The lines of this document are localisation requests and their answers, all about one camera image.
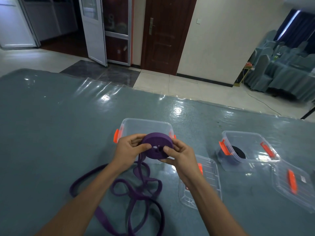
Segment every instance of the plastic storage box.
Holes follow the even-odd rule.
[[[255,163],[277,163],[280,156],[260,134],[224,131],[216,154],[226,171],[254,171]]]
[[[315,212],[315,193],[310,176],[300,168],[282,160],[272,168],[272,183],[282,195],[308,210]]]
[[[121,123],[120,128],[116,130],[115,135],[114,135],[114,142],[117,143],[120,138],[128,136],[128,135],[132,135],[136,133],[149,134],[152,132],[160,132],[160,133],[164,133],[168,135],[171,138],[176,138],[171,124],[167,122],[159,122],[159,121],[136,119],[136,118],[126,118]],[[154,160],[150,158],[146,158],[144,162],[156,163],[156,164],[162,163],[159,160]]]
[[[214,190],[217,192],[218,196],[222,200],[220,178],[216,162],[213,159],[199,155],[196,155],[196,159],[199,165],[199,169],[200,171],[202,171],[203,177],[214,188]],[[197,206],[189,189],[181,180],[179,180],[178,196],[179,200],[184,205],[197,209]]]

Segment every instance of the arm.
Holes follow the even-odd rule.
[[[151,148],[150,144],[138,143],[145,134],[120,138],[111,163],[76,198],[61,208],[36,236],[83,235],[107,189],[120,173],[127,170],[138,154]]]
[[[200,173],[193,149],[180,140],[172,140],[174,149],[164,147],[163,150],[174,159],[167,158],[161,161],[176,167],[180,179],[189,188],[195,200],[208,233],[214,236],[246,236]]]

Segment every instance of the hand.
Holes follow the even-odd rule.
[[[138,146],[145,135],[146,134],[134,134],[118,140],[115,155],[111,163],[118,168],[119,173],[128,170],[134,163],[137,155],[152,147],[148,143]]]
[[[174,159],[160,161],[175,166],[179,178],[189,187],[193,178],[201,176],[194,150],[178,139],[172,141],[174,149],[164,146],[163,151]]]

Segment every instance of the purple webbing roll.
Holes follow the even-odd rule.
[[[112,235],[115,235],[115,236],[135,236],[135,233],[138,232],[143,227],[143,225],[145,224],[145,222],[148,218],[148,214],[149,214],[149,207],[152,203],[158,207],[160,214],[161,214],[161,223],[160,223],[160,228],[159,228],[159,231],[157,233],[157,236],[161,236],[163,234],[163,230],[164,230],[164,226],[165,226],[165,216],[164,216],[164,212],[163,212],[161,205],[156,201],[156,198],[160,195],[160,193],[162,191],[162,187],[163,187],[162,181],[160,181],[159,179],[150,178],[150,167],[146,163],[144,163],[143,161],[145,160],[146,157],[149,157],[152,159],[165,159],[165,158],[167,158],[168,155],[165,154],[165,152],[163,151],[163,147],[168,146],[170,148],[173,148],[173,142],[172,142],[172,139],[168,135],[165,135],[163,133],[154,132],[154,133],[150,133],[150,134],[146,135],[143,138],[143,140],[141,141],[141,144],[143,144],[143,143],[151,144],[152,148],[145,151],[144,154],[139,154],[138,161],[135,161],[135,163],[137,163],[137,166],[133,170],[135,176],[142,181],[142,185],[139,187],[136,187],[136,189],[133,189],[131,184],[128,181],[126,181],[125,179],[116,179],[113,182],[113,184],[111,185],[111,192],[115,196],[123,196],[123,195],[128,194],[130,197],[129,207],[131,210],[129,210],[127,213],[127,231],[128,231],[128,233],[126,233],[126,234],[125,233],[123,233],[123,234],[118,233],[114,229],[114,227],[111,225],[107,216],[105,215],[105,213],[103,212],[103,210],[99,206],[97,207],[97,209],[95,210],[95,213],[94,213],[97,220],[102,224],[102,226],[109,233],[111,233]],[[99,166],[99,167],[95,168],[94,170],[91,170],[90,172],[86,173],[85,175],[83,175],[79,179],[77,179],[71,185],[71,187],[69,189],[71,196],[73,198],[76,197],[78,195],[78,193],[77,193],[78,186],[82,182],[84,182],[87,178],[89,178],[91,175],[95,174],[96,172],[103,170],[107,165],[108,164]],[[143,165],[147,171],[146,176],[144,176],[142,174],[141,165]],[[154,192],[152,192],[151,190],[148,189],[148,182],[153,182],[153,181],[158,182],[158,188]],[[125,184],[126,187],[128,188],[128,192],[123,193],[123,194],[116,193],[114,190],[114,187],[117,183]],[[151,196],[145,195],[144,194],[145,190],[147,190],[151,194]],[[144,200],[144,202],[146,204],[146,211],[145,211],[144,217],[143,217],[142,221],[139,223],[139,225],[137,225],[135,228],[132,228],[131,214],[132,214],[132,210],[133,210],[137,200]]]

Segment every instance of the clear plastic lid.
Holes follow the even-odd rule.
[[[196,155],[196,159],[199,165],[199,169],[200,171],[202,171],[203,177],[213,187],[213,189],[217,192],[218,196],[222,200],[220,178],[219,178],[219,172],[218,172],[218,167],[217,167],[216,162],[213,159],[206,158],[199,155]],[[189,189],[185,186],[185,184],[181,180],[179,180],[178,195],[179,195],[179,200],[184,205],[197,209],[195,200],[193,199]]]
[[[308,210],[315,212],[315,193],[309,174],[282,160],[272,168],[272,183],[283,196]]]
[[[224,131],[216,154],[226,171],[253,171],[254,163],[276,163],[280,156],[258,133]]]
[[[175,138],[172,125],[167,122],[159,122],[154,120],[136,119],[136,118],[126,118],[120,125],[120,128],[116,130],[114,135],[114,142],[117,143],[122,137],[136,134],[144,133],[149,134],[152,132],[160,132],[168,135],[171,138]],[[146,163],[161,164],[159,160],[146,158],[144,160]]]

